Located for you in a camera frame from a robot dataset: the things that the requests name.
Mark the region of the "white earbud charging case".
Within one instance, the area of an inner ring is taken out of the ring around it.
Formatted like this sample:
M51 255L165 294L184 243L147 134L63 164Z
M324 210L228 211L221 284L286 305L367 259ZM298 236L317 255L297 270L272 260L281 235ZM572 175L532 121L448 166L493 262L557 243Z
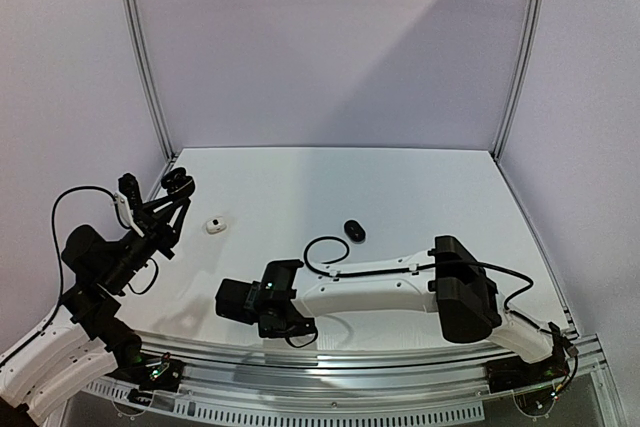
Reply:
M212 217L208 219L204 224L204 229L209 235L215 235L223 232L227 229L227 227L227 222L221 216Z

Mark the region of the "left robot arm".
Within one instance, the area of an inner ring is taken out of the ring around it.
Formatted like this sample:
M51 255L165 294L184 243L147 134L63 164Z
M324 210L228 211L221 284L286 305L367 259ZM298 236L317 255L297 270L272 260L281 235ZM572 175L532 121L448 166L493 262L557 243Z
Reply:
M156 253L172 258L189 198L167 195L137 205L117 241L81 225L56 248L74 284L51 312L1 356L1 423L41 426L87 384L115 375L142 392L178 391L184 362L142 353L140 336L117 312L119 297Z

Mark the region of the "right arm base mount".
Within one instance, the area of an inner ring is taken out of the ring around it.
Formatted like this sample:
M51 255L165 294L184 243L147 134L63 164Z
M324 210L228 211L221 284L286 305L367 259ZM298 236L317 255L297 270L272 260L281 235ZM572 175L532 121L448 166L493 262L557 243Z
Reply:
M530 387L564 377L569 364L563 355L535 363L526 363L519 356L488 361L483 366L491 393Z

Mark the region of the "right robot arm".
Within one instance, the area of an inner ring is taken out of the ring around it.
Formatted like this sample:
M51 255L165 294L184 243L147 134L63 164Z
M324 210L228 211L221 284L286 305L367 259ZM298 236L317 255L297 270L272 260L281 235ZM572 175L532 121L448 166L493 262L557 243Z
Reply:
M561 330L541 324L511 302L534 286L531 277L477 260L454 236L431 249L396 259L349 264L344 256L315 263L310 241L299 259L274 260L258 281L225 278L215 313L254 325L263 339L316 338L319 317L347 312L434 314L445 341L489 341L519 357L517 374L537 383L552 371Z

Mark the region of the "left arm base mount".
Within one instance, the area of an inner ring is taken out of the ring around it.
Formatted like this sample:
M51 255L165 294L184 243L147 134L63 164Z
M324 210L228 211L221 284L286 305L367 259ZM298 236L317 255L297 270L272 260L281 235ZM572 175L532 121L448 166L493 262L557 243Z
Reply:
M186 363L170 352L140 353L131 365L118 368L107 377L136 385L139 391L177 392L185 367Z

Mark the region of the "glossy black charging case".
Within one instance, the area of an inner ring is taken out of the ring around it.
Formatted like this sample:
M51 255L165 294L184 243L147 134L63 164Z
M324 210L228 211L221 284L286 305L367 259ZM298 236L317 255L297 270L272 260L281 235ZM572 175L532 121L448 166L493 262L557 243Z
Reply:
M194 178L184 167L174 168L161 179L161 188L171 200L189 198L196 190Z

